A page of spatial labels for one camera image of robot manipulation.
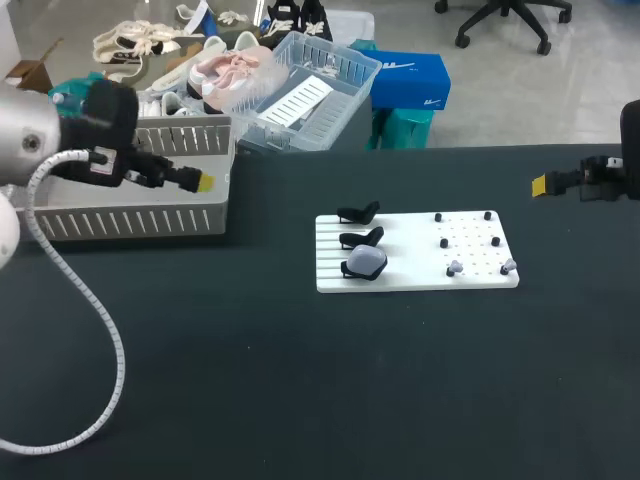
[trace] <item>black table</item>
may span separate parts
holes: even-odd
[[[65,247],[119,326],[124,395],[0,478],[637,478],[640,204],[530,197],[593,154],[619,148],[239,158],[224,240]],[[317,293],[315,216],[374,199],[497,210],[519,287]],[[36,248],[0,294],[0,435],[66,439],[111,393],[109,337]]]

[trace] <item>gray plastic basket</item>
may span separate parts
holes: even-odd
[[[176,166],[202,169],[215,177],[214,188],[194,194],[170,183],[148,189],[124,181],[108,188],[49,177],[38,192],[36,217],[50,240],[224,233],[235,153],[230,117],[141,119],[135,142]],[[21,220],[24,196],[19,189],[12,199]]]

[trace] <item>black shoe model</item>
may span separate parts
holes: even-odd
[[[320,0],[305,0],[300,13],[300,31],[314,37],[333,41],[327,14]]]
[[[273,7],[267,7],[271,25],[258,42],[260,45],[274,49],[292,30],[300,30],[300,7],[293,0],[277,0]]]

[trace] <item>office chair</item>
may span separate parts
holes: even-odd
[[[547,32],[544,31],[540,22],[531,13],[531,10],[527,8],[526,3],[532,5],[546,5],[548,7],[562,8],[558,21],[560,23],[569,23],[571,21],[571,4],[563,0],[488,0],[487,4],[478,10],[473,16],[462,24],[460,30],[458,30],[458,36],[456,37],[456,46],[460,48],[467,48],[471,40],[465,35],[465,32],[473,27],[476,23],[484,20],[496,10],[500,9],[500,15],[506,17],[509,15],[509,9],[516,12],[520,17],[527,22],[534,32],[540,37],[540,44],[538,45],[538,53],[540,55],[549,55],[551,51],[551,43]],[[437,13],[444,13],[449,10],[449,0],[438,0],[435,4],[435,10]]]

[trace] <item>tiled floor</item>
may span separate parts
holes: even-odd
[[[96,68],[91,41],[97,34],[127,19],[171,23],[180,3],[148,1],[12,0],[10,11],[26,58],[39,57],[56,38],[65,38],[47,62],[55,83]],[[474,27],[471,45],[458,49],[456,31],[482,0],[451,0],[444,15],[434,12],[433,3],[324,2],[327,8],[373,13],[381,49],[442,54],[452,90],[446,110],[435,117],[430,146],[619,141],[620,111],[640,98],[640,5],[575,0],[568,25],[558,24],[556,9],[532,6],[553,44],[551,54],[541,57],[535,53],[538,38],[513,12]],[[254,1],[231,4],[253,17]]]

